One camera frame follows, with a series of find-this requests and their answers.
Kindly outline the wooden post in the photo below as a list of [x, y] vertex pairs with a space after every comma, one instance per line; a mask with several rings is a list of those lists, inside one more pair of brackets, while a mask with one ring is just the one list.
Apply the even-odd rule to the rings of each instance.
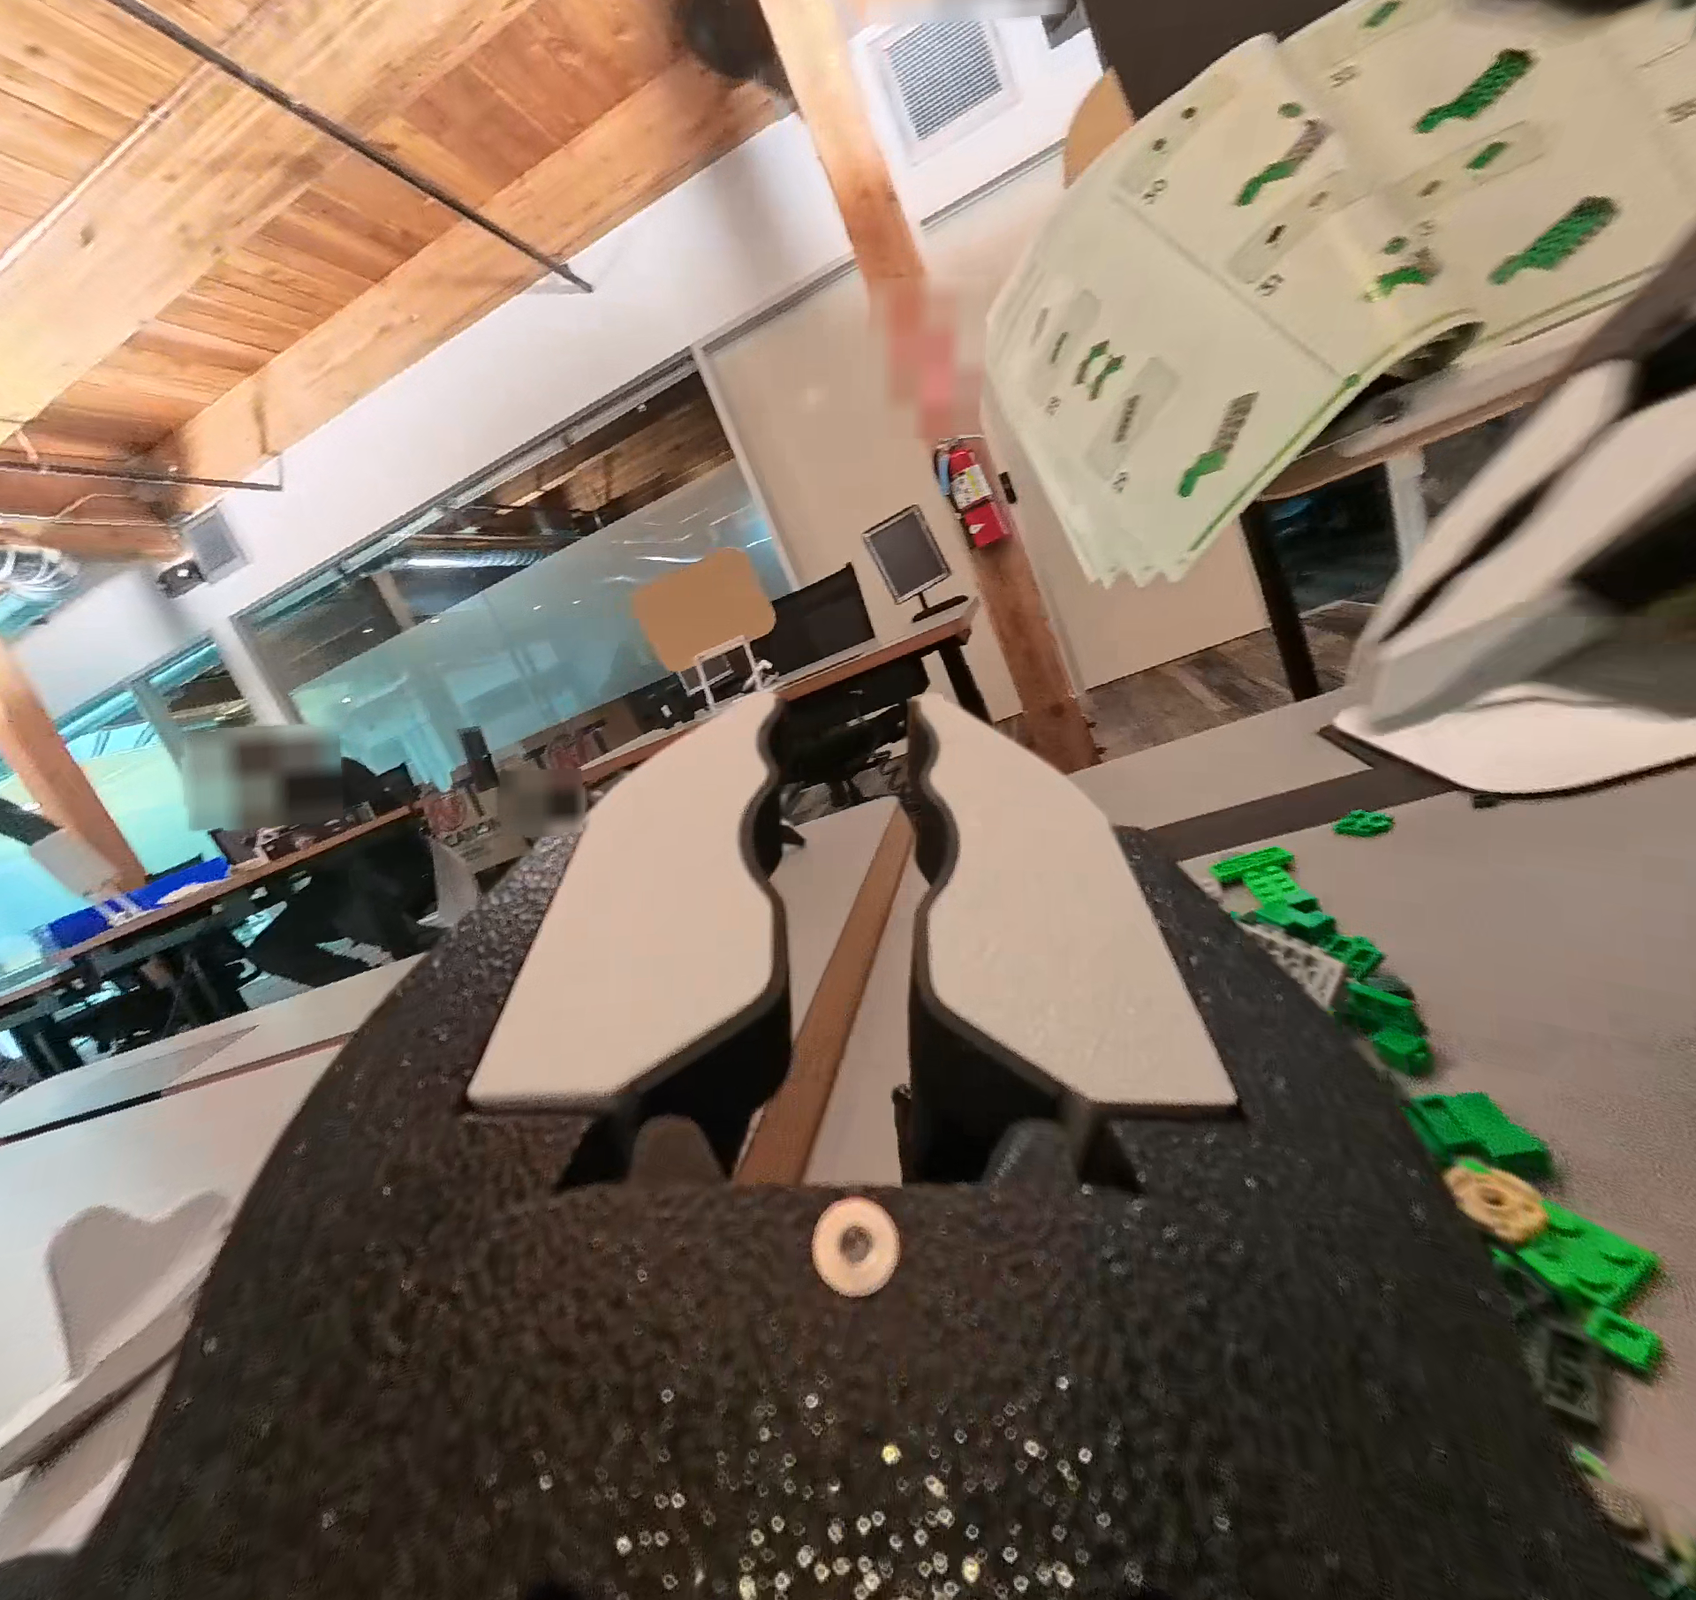
[[1067, 774], [1091, 768], [1098, 763], [1098, 745], [983, 429], [983, 384], [963, 363], [951, 300], [932, 288], [922, 243], [859, 84], [838, 0], [757, 4], [867, 286], [895, 402], [918, 425], [924, 445], [969, 443], [987, 476], [1000, 537], [987, 547], [969, 541], [967, 555], [1028, 741]]

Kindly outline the wooden table with dark legs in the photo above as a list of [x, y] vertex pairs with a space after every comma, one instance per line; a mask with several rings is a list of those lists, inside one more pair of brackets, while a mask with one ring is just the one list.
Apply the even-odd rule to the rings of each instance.
[[1396, 561], [1406, 564], [1428, 533], [1426, 449], [1538, 402], [1557, 380], [1565, 349], [1520, 345], [1473, 368], [1451, 368], [1363, 402], [1326, 433], [1242, 514], [1249, 564], [1294, 700], [1322, 692], [1294, 588], [1277, 553], [1273, 510], [1342, 480], [1381, 470]]

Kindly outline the tan round brick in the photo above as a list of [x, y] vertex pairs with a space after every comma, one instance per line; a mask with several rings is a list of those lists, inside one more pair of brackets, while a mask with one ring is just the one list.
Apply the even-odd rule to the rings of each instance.
[[1444, 1184], [1455, 1208], [1502, 1247], [1520, 1249], [1551, 1225], [1542, 1192], [1506, 1168], [1457, 1159], [1444, 1170]]

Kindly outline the black ceiling pipe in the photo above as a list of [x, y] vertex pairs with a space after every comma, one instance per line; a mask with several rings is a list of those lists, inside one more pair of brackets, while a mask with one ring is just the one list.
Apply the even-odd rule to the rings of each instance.
[[320, 139], [349, 153], [351, 157], [369, 163], [371, 166], [400, 182], [404, 188], [434, 202], [440, 210], [447, 212], [469, 227], [496, 239], [502, 247], [520, 255], [542, 274], [551, 276], [559, 286], [567, 288], [569, 292], [577, 296], [591, 296], [596, 292], [593, 282], [589, 282], [581, 272], [577, 272], [567, 259], [544, 251], [540, 245], [496, 221], [487, 212], [475, 208], [463, 196], [451, 192], [430, 174], [414, 168], [406, 161], [400, 161], [395, 153], [373, 145], [371, 139], [357, 133], [353, 127], [334, 119], [328, 112], [304, 102], [302, 98], [297, 98], [283, 84], [277, 84], [265, 74], [244, 64], [224, 47], [202, 39], [193, 29], [183, 25], [179, 19], [169, 17], [147, 0], [97, 2], [144, 25], [146, 31], [153, 37], [179, 47], [198, 64], [212, 68], [226, 82], [242, 86], [251, 96], [261, 98], [267, 106], [281, 110], [287, 117], [291, 117], [302, 127], [308, 127]]

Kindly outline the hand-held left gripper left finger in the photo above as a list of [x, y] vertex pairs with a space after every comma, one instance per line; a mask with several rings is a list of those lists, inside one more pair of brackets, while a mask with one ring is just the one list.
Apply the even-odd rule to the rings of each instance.
[[740, 1157], [793, 1057], [781, 714], [742, 698], [591, 808], [473, 1072], [477, 1114], [589, 1117], [618, 1145], [685, 1117]]

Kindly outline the wooden office desk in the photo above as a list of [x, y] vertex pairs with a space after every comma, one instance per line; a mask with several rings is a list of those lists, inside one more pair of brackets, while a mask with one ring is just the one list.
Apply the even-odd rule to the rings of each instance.
[[[947, 670], [947, 680], [953, 686], [957, 702], [983, 721], [991, 721], [983, 688], [977, 684], [971, 664], [965, 659], [965, 645], [971, 641], [973, 623], [983, 598], [971, 596], [961, 604], [918, 617], [914, 627], [895, 639], [865, 641], [855, 649], [838, 653], [836, 657], [808, 664], [793, 674], [779, 676], [765, 692], [783, 700], [810, 698], [830, 688], [840, 688], [875, 670], [887, 668], [908, 657], [940, 655]], [[653, 755], [665, 749], [667, 743], [679, 741], [696, 727], [706, 725], [708, 717], [698, 717], [667, 729], [657, 729], [647, 735], [624, 743], [616, 751], [583, 764], [583, 784], [595, 788], [606, 780], [624, 774], [626, 770], [647, 763]]]

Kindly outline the wall speaker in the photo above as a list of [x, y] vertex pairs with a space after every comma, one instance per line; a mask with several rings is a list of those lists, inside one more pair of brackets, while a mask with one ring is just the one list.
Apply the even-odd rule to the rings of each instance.
[[220, 504], [197, 510], [175, 525], [181, 557], [159, 570], [165, 598], [183, 598], [247, 566], [247, 553]]

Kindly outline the pile of green bricks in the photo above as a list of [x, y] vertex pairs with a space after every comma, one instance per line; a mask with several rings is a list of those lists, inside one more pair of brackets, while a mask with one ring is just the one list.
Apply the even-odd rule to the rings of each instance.
[[1549, 1229], [1477, 1229], [1536, 1392], [1655, 1596], [1693, 1596], [1693, 872], [1667, 857], [1444, 841], [1414, 815], [1191, 861], [1245, 923], [1275, 884], [1381, 963], [1353, 1004], [1438, 1170], [1532, 1182]]

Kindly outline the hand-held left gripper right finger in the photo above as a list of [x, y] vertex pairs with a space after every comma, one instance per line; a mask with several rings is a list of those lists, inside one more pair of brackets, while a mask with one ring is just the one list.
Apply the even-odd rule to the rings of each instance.
[[924, 890], [910, 943], [908, 1180], [983, 1180], [1026, 1125], [1079, 1178], [1130, 1121], [1240, 1112], [1114, 825], [1069, 776], [949, 700], [908, 717]]

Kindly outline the red fire extinguisher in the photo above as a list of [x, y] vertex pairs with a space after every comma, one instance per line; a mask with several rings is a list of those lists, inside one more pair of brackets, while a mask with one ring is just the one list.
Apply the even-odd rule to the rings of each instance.
[[955, 512], [967, 543], [989, 551], [1008, 541], [1010, 525], [998, 482], [987, 468], [979, 437], [949, 437], [934, 449], [940, 494]]

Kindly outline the computer monitor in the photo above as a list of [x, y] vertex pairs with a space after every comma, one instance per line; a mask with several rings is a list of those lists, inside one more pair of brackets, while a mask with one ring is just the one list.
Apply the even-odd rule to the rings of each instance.
[[932, 598], [951, 578], [951, 564], [920, 506], [908, 506], [865, 529], [863, 545], [885, 580], [895, 604], [916, 606], [914, 623], [955, 614], [969, 596]]

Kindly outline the black office chair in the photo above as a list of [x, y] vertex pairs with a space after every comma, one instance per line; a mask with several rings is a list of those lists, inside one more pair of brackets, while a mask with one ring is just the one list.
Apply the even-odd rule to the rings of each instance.
[[[775, 629], [757, 641], [779, 678], [832, 661], [875, 637], [853, 564], [775, 600]], [[785, 780], [793, 800], [824, 786], [834, 810], [865, 804], [857, 778], [889, 761], [904, 735], [902, 700], [889, 684], [859, 676], [787, 704]]]

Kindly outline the white air vent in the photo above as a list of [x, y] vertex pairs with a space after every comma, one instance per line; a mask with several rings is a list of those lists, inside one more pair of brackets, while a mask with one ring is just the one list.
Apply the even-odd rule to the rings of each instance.
[[885, 27], [871, 53], [912, 163], [983, 129], [1020, 98], [1000, 31], [987, 19]]

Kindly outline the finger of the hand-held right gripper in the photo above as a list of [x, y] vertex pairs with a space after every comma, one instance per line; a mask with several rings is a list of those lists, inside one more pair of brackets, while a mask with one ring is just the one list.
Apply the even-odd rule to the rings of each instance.
[[1693, 443], [1691, 359], [1606, 359], [1559, 382], [1471, 482], [1432, 521], [1377, 608], [1379, 635], [1412, 625], [1461, 574], [1487, 561], [1553, 498], [1626, 423], [1667, 402]]
[[1583, 588], [1489, 612], [1440, 606], [1369, 643], [1355, 684], [1381, 727], [1512, 702], [1691, 719], [1694, 592], [1636, 610]]

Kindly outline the brick instruction booklet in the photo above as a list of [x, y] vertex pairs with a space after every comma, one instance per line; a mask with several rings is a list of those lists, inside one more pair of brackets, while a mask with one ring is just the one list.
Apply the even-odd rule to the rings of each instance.
[[1130, 127], [1008, 276], [987, 398], [1091, 584], [1177, 584], [1328, 423], [1583, 329], [1693, 231], [1693, 0], [1302, 0]]

